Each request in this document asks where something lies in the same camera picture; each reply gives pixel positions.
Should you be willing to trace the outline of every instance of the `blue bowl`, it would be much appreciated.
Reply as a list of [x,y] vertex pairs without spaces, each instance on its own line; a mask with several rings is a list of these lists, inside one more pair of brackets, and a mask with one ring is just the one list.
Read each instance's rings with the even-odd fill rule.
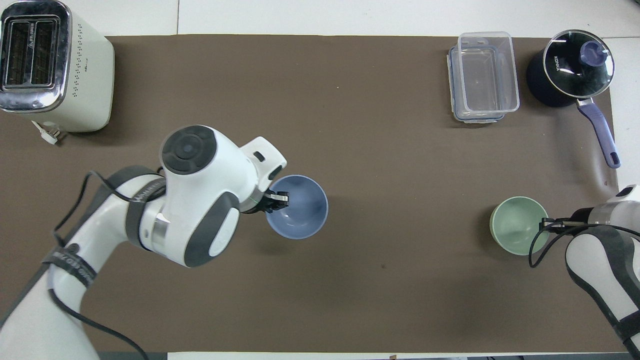
[[276,233],[301,240],[316,234],[329,215],[329,200],[317,182],[303,175],[285,176],[271,185],[274,192],[289,192],[289,206],[266,213]]

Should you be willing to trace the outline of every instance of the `pot lid knob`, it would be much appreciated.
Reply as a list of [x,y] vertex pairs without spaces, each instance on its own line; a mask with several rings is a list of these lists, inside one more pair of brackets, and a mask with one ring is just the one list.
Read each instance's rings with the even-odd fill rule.
[[580,48],[580,62],[589,66],[602,66],[609,57],[609,51],[598,41],[585,42]]

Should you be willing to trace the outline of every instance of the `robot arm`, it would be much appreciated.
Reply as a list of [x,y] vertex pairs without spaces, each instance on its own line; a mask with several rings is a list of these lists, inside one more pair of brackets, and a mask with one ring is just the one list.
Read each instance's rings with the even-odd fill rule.
[[596,302],[634,359],[640,359],[640,238],[612,226],[638,231],[640,192],[628,186],[604,204],[576,211],[569,222],[600,224],[567,246],[566,268]]
[[[41,274],[0,325],[0,358],[98,360],[80,321],[52,302],[50,289],[78,312],[93,276],[120,243],[198,266],[225,249],[240,212],[287,205],[286,194],[274,199],[268,190],[287,162],[263,138],[238,148],[210,127],[189,126],[165,140],[161,161],[165,177],[129,167],[107,180],[119,196],[98,189],[65,247],[47,258],[60,267]],[[157,196],[165,186],[166,194]]]
[[640,359],[640,242],[611,226],[592,227],[569,243],[566,268]]

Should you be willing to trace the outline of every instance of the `round black button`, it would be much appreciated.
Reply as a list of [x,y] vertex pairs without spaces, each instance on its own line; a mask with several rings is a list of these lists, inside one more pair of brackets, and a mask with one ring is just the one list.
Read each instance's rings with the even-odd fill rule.
[[202,142],[199,138],[193,135],[183,136],[178,140],[175,145],[175,154],[184,160],[195,157],[202,148]]
[[164,168],[175,174],[193,174],[213,160],[217,148],[212,129],[202,125],[182,128],[164,142],[161,155]]

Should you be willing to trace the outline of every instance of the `white table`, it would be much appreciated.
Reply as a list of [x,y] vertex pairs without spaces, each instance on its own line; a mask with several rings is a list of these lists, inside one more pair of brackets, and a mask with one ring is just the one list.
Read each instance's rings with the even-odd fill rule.
[[[12,0],[0,0],[4,8]],[[604,38],[616,61],[611,85],[618,185],[640,181],[640,5],[633,0],[66,0],[103,35],[279,34],[458,36],[507,31],[550,38],[584,29]],[[388,354],[176,353],[171,360],[381,359]],[[481,356],[403,354],[398,358]]]

